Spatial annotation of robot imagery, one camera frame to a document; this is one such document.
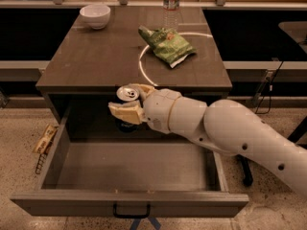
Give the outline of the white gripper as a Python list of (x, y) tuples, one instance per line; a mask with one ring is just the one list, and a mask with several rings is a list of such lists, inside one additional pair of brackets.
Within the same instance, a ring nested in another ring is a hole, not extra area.
[(130, 86), (138, 91), (140, 99), (144, 101), (143, 108), (139, 101), (109, 103), (111, 114), (134, 125), (142, 124), (146, 117), (147, 124), (152, 130), (169, 134), (169, 116), (175, 101), (182, 95), (170, 89), (155, 91), (153, 86), (147, 84), (131, 83)]

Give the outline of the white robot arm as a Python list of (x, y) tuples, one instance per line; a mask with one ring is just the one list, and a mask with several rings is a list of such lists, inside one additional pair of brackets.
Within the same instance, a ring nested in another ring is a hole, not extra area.
[(270, 171), (296, 193), (307, 196), (307, 151), (276, 132), (240, 103), (212, 104), (186, 98), (171, 89), (128, 84), (117, 90), (118, 103), (108, 105), (124, 122), (186, 138), (227, 155), (241, 155)]

